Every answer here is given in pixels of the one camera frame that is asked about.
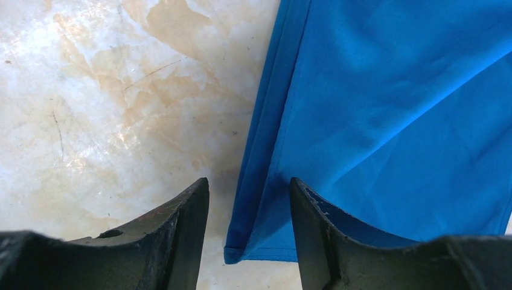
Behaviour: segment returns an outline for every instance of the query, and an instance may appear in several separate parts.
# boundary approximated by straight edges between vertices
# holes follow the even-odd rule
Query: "stain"
[[[203,51],[206,48],[198,43],[212,22],[208,17],[192,11],[186,0],[160,0],[150,9],[146,21],[148,27],[144,28],[161,42],[188,57],[205,60]]]
[[[59,39],[60,57],[71,63],[78,68],[82,69],[83,72],[88,72],[92,75],[89,64],[85,60],[84,55],[78,50],[76,45],[65,35],[61,35]]]

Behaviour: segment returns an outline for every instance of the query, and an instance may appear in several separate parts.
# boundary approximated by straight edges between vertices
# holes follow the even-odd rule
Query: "white marble surface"
[[[294,263],[223,263],[278,0],[0,2],[0,230],[96,236],[197,178],[198,289],[300,289]]]

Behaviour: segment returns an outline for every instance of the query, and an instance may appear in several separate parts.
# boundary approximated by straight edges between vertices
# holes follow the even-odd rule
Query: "blue cloth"
[[[289,181],[412,240],[503,234],[512,0],[282,0],[226,263],[296,261]]]

